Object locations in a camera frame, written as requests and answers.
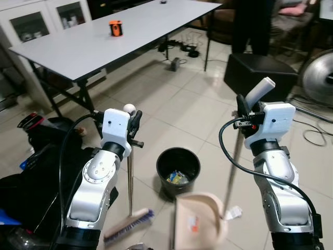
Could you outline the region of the white glass-door cabinet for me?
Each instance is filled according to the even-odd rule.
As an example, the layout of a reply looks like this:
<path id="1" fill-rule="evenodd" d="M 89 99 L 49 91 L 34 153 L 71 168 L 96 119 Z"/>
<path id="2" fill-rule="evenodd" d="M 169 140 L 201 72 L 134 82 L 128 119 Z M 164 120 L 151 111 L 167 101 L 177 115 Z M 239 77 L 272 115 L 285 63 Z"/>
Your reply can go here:
<path id="1" fill-rule="evenodd" d="M 0 0 L 0 43 L 23 76 L 32 103 L 46 112 L 52 111 L 48 98 L 61 102 L 64 96 L 50 87 L 43 90 L 28 60 L 10 52 L 9 48 L 90 21 L 86 0 Z"/>

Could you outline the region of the crumpled yellow blue wrapper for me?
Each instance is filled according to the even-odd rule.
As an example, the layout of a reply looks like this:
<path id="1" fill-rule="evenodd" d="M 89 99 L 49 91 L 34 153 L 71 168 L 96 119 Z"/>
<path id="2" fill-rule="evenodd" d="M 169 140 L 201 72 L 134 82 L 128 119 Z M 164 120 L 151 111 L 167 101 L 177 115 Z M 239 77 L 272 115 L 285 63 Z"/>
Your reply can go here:
<path id="1" fill-rule="evenodd" d="M 173 172 L 171 172 L 165 178 L 165 180 L 171 185 L 186 185 L 190 183 L 190 179 L 188 178 L 188 176 L 178 170 L 174 170 Z"/>

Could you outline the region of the pink cushion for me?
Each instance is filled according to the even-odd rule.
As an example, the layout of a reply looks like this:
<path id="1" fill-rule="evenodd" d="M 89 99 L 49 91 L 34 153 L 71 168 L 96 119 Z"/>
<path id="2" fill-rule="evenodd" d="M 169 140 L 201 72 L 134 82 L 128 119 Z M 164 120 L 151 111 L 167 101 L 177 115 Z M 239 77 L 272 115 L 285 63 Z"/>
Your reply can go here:
<path id="1" fill-rule="evenodd" d="M 280 7 L 279 15 L 299 17 L 306 12 L 308 5 L 306 3 L 288 3 Z"/>

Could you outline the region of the beige long-handled dustpan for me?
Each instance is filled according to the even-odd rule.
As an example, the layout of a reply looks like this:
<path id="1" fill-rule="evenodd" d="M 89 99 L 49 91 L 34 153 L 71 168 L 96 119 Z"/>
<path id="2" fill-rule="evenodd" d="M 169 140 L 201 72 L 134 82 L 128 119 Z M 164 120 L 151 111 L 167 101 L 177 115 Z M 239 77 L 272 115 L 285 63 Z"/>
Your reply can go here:
<path id="1" fill-rule="evenodd" d="M 264 77 L 247 95 L 248 107 L 275 88 L 276 84 Z M 235 143 L 235 156 L 230 158 L 232 166 L 228 174 L 226 194 L 223 202 L 209 192 L 193 191 L 176 196 L 174 203 L 173 250 L 214 250 L 221 245 L 228 233 L 228 203 L 233 192 L 236 175 L 236 158 L 244 137 L 238 133 Z"/>

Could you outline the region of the silver floor fan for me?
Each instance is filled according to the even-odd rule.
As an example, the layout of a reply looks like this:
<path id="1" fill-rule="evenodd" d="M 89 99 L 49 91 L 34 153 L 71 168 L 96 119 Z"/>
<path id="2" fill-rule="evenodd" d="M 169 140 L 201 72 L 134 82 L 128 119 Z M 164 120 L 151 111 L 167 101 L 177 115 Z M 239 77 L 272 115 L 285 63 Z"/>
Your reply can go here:
<path id="1" fill-rule="evenodd" d="M 333 50 L 319 52 L 302 65 L 298 83 L 314 105 L 333 108 Z"/>

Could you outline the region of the broom with purple bristles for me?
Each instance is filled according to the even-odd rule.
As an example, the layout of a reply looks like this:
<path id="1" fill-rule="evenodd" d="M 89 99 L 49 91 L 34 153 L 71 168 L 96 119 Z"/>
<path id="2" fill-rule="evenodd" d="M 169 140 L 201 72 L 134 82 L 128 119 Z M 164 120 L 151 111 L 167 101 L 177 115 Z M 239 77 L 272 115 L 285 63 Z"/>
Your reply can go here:
<path id="1" fill-rule="evenodd" d="M 124 105 L 123 110 L 130 115 L 133 114 L 137 109 L 135 105 L 128 103 Z M 135 140 L 135 136 L 138 130 L 131 129 L 131 117 L 129 119 L 128 125 L 128 133 L 127 138 L 131 147 L 139 147 L 142 148 L 144 143 L 142 141 Z M 127 195 L 128 195 L 128 203 L 129 203 L 129 216 L 124 219 L 121 223 L 112 227 L 109 233 L 104 236 L 105 245 L 110 245 L 115 241 L 120 240 L 123 236 L 128 235 L 133 231 L 133 229 L 137 229 L 141 224 L 148 223 L 153 217 L 154 212 L 148 208 L 142 208 L 140 210 L 135 210 L 135 151 L 131 151 L 129 156 L 127 157 Z"/>

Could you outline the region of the black round waste bin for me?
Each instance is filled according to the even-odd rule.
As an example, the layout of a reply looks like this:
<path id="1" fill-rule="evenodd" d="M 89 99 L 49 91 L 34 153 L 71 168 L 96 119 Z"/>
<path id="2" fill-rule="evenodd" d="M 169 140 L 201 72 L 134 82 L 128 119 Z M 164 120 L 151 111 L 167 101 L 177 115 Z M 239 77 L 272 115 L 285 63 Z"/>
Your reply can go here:
<path id="1" fill-rule="evenodd" d="M 162 152 L 156 162 L 156 170 L 160 180 L 160 192 L 169 199 L 193 190 L 194 183 L 200 175 L 201 164 L 197 155 L 187 148 L 173 147 Z M 171 185 L 165 178 L 174 170 L 183 172 L 190 179 L 186 185 Z"/>

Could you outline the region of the grey folding table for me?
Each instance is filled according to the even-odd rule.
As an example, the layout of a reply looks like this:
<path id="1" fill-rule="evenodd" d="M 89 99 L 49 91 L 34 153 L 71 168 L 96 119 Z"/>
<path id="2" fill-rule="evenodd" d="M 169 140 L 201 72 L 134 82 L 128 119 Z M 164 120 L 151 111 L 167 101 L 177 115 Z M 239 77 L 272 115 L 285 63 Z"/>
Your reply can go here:
<path id="1" fill-rule="evenodd" d="M 212 15 L 221 3 L 196 0 L 159 0 L 122 10 L 57 34 L 43 36 L 9 48 L 28 60 L 38 83 L 93 111 L 88 78 L 141 47 Z M 110 20 L 123 22 L 123 36 L 110 36 Z"/>

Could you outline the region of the black square ottoman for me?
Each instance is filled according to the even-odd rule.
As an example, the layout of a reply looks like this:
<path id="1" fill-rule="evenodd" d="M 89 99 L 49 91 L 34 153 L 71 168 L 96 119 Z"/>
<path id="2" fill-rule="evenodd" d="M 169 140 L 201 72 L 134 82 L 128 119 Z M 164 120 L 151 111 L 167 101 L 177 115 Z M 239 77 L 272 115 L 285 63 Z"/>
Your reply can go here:
<path id="1" fill-rule="evenodd" d="M 262 102 L 284 102 L 298 81 L 298 74 L 290 65 L 273 57 L 252 53 L 229 56 L 224 83 L 234 93 L 247 95 L 264 77 L 269 77 L 276 86 L 260 99 Z"/>

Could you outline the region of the small grey floor adapter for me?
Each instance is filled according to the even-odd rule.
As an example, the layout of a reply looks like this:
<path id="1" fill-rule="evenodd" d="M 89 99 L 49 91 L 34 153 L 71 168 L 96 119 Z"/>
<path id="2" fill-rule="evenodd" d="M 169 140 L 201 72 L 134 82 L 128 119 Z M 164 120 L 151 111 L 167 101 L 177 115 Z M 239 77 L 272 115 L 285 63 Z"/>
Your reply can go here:
<path id="1" fill-rule="evenodd" d="M 170 61 L 169 71 L 177 72 L 178 68 L 180 67 L 181 59 L 176 57 Z"/>

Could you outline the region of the person in black trousers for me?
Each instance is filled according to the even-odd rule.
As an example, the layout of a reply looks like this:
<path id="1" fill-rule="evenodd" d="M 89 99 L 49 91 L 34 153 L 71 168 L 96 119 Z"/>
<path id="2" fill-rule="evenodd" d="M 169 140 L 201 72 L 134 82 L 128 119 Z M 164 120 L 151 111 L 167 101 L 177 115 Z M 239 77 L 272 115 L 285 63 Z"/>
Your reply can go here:
<path id="1" fill-rule="evenodd" d="M 276 0 L 235 0 L 232 53 L 244 53 L 247 45 L 255 55 L 267 56 Z"/>

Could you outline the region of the orange and black canister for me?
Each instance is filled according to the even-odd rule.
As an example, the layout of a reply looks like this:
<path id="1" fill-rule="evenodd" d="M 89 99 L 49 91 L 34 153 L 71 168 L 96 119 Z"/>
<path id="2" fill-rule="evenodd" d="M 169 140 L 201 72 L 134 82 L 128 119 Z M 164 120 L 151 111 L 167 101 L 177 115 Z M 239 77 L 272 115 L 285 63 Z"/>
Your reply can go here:
<path id="1" fill-rule="evenodd" d="M 123 36 L 123 22 L 121 20 L 110 20 L 110 36 Z"/>

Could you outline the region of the brown sofa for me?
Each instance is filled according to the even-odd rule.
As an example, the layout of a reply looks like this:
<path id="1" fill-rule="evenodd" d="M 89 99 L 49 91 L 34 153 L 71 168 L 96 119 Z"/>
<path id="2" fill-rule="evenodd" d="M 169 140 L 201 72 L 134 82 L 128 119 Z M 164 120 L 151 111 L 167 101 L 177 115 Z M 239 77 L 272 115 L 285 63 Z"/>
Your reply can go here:
<path id="1" fill-rule="evenodd" d="M 206 15 L 202 21 L 204 28 L 210 28 L 209 36 L 212 40 L 231 46 L 233 41 L 233 28 L 235 19 L 235 0 L 203 0 L 210 3 L 221 3 L 219 9 L 214 10 L 212 15 Z M 279 49 L 291 36 L 298 36 L 312 23 L 314 13 L 309 9 L 314 5 L 307 3 L 308 0 L 276 0 L 274 3 L 273 18 L 271 21 L 270 47 Z M 306 3 L 306 12 L 299 17 L 279 15 L 280 7 L 288 3 Z"/>

